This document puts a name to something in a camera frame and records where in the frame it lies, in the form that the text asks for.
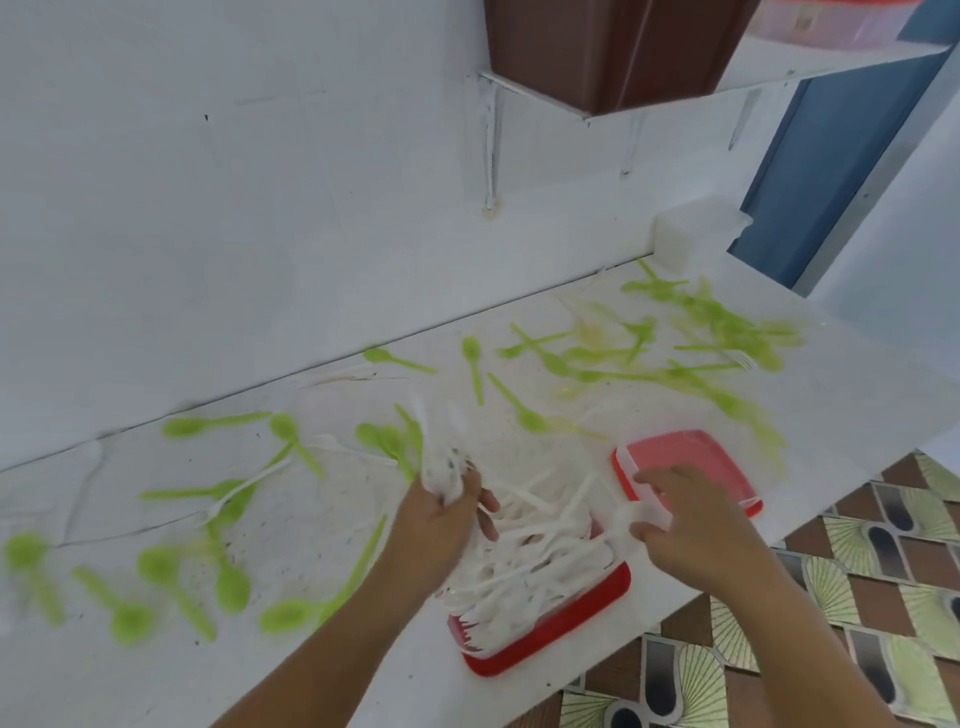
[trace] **tiled floor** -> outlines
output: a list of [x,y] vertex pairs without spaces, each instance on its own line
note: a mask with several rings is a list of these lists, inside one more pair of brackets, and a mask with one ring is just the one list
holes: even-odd
[[[960,478],[915,452],[777,549],[903,725],[960,716],[958,524]],[[706,595],[507,728],[659,726],[774,728],[750,646]]]

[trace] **shelf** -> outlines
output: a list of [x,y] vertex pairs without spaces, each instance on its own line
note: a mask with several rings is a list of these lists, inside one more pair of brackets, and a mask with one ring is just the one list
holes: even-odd
[[[882,65],[896,61],[934,56],[949,48],[930,43],[898,41],[893,45],[872,51],[832,51],[807,48],[802,45],[779,43],[774,40],[744,36],[733,53],[730,64],[714,93],[725,93],[746,88],[760,88],[770,84],[811,79],[831,73]],[[492,71],[480,75],[513,93],[543,101],[557,109],[579,116],[585,121],[596,118],[589,111],[575,109],[569,104],[552,99],[532,88],[505,79]]]

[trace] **red plastic tray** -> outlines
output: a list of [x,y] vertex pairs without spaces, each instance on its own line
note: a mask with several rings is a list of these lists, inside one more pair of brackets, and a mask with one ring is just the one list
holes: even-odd
[[[543,617],[531,632],[508,644],[495,655],[481,659],[464,652],[464,661],[481,677],[494,677],[523,662],[531,655],[576,629],[630,591],[630,569],[621,564],[610,575],[584,595],[578,596],[552,615]],[[456,617],[448,619],[450,630],[466,637],[464,625]]]
[[[617,462],[615,449],[610,456],[613,471],[620,487],[630,500],[640,500],[634,485]],[[687,429],[668,432],[665,435],[637,440],[627,446],[631,458],[641,470],[647,468],[670,468],[679,463],[692,463],[707,474],[710,480],[720,483],[737,502],[748,502],[744,513],[753,518],[763,510],[763,501],[757,498],[756,490],[746,475],[736,467],[727,451],[702,429]],[[667,510],[670,503],[659,496]]]

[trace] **brown box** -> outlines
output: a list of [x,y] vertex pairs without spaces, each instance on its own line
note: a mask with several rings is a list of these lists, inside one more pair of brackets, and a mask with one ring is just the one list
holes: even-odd
[[759,0],[484,0],[494,73],[592,114],[716,88]]

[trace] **blue door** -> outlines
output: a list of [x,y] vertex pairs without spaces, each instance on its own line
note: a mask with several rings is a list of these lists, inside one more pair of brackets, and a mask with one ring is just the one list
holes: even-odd
[[[902,40],[960,40],[960,0],[925,0]],[[947,53],[804,81],[743,209],[730,252],[793,287],[937,75]]]

